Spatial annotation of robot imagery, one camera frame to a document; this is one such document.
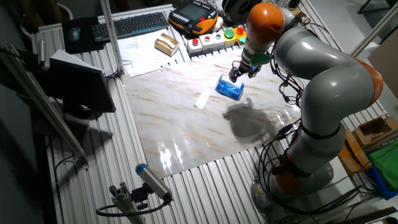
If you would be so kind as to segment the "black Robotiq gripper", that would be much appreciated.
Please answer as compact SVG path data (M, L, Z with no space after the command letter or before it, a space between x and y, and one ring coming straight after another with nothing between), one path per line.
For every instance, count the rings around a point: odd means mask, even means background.
M242 58L239 67L232 67L229 71L229 80L233 83L236 83L237 79L241 82L248 82L249 78L255 77L260 70L261 66L252 66Z

